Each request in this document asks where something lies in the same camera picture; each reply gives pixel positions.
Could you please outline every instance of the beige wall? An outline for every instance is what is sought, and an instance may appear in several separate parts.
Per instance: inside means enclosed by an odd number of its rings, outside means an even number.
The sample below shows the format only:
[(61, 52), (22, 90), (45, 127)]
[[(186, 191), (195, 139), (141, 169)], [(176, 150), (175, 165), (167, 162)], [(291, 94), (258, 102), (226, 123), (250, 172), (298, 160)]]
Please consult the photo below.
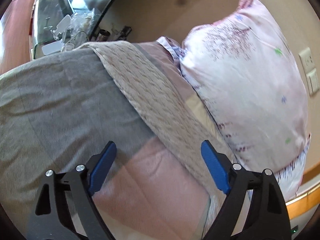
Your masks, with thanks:
[[(310, 47), (320, 77), (320, 22), (308, 0), (261, 0), (274, 16), (295, 55), (307, 88), (298, 53)], [(115, 0), (100, 27), (129, 25), (129, 41), (152, 41), (161, 35), (182, 42), (194, 26), (220, 20), (235, 10), (238, 0)], [(320, 162), (320, 93), (309, 98), (308, 131), (312, 132), (306, 169)]]

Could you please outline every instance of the metal screw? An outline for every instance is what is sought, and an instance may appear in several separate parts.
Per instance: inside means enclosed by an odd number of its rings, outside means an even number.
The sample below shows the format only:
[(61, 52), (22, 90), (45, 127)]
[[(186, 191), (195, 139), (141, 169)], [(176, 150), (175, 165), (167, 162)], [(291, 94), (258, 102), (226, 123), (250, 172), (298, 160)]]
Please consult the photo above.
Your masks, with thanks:
[(238, 163), (233, 164), (232, 167), (233, 167), (233, 169), (236, 170), (236, 171), (239, 171), (239, 170), (241, 170), (241, 168), (242, 168), (241, 165), (238, 164)]
[(76, 167), (76, 171), (83, 171), (85, 169), (85, 166), (83, 164), (80, 164)]
[(266, 170), (264, 171), (264, 173), (265, 173), (265, 174), (267, 174), (267, 175), (269, 175), (269, 176), (271, 176), (271, 175), (272, 175), (272, 171), (271, 171), (271, 170), (269, 170), (269, 169), (266, 169)]
[(53, 174), (53, 170), (48, 170), (48, 171), (45, 173), (45, 175), (46, 175), (47, 177), (50, 177), (52, 174)]

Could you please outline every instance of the pink pillowcase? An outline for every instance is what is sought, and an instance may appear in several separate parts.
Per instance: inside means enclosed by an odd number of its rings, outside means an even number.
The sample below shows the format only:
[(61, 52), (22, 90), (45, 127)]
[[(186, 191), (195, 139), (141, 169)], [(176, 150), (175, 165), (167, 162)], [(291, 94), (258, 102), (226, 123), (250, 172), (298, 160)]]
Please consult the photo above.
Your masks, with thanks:
[(183, 49), (181, 72), (238, 162), (259, 172), (289, 166), (307, 146), (308, 99), (267, 8), (240, 0), (230, 16), (193, 28)]

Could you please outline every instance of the wall outlet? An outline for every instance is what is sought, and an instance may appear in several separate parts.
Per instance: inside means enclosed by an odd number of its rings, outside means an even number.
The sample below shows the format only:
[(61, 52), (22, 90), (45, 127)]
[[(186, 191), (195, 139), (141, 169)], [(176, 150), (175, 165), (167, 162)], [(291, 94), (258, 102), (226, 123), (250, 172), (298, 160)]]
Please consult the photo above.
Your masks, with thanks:
[(303, 51), (301, 51), (299, 53), (299, 56), (300, 56), (300, 60), (302, 62), (305, 74), (311, 72), (316, 67), (312, 58), (310, 48), (306, 48)]

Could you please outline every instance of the blue gripper pad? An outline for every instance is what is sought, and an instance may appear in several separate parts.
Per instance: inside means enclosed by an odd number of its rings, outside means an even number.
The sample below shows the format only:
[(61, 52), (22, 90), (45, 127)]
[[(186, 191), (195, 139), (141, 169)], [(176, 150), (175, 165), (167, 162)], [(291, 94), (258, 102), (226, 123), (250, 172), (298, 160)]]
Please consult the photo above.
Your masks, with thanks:
[(228, 181), (228, 173), (219, 162), (217, 153), (208, 141), (204, 141), (201, 144), (201, 155), (217, 188), (223, 191), (224, 194), (228, 194), (231, 190)]
[(110, 146), (106, 149), (104, 154), (102, 154), (100, 160), (97, 162), (94, 170), (91, 172), (90, 175), (90, 185), (88, 192), (90, 196), (93, 196), (95, 192), (98, 192), (104, 180), (107, 177), (107, 174), (116, 158), (117, 147), (116, 144), (113, 142)]

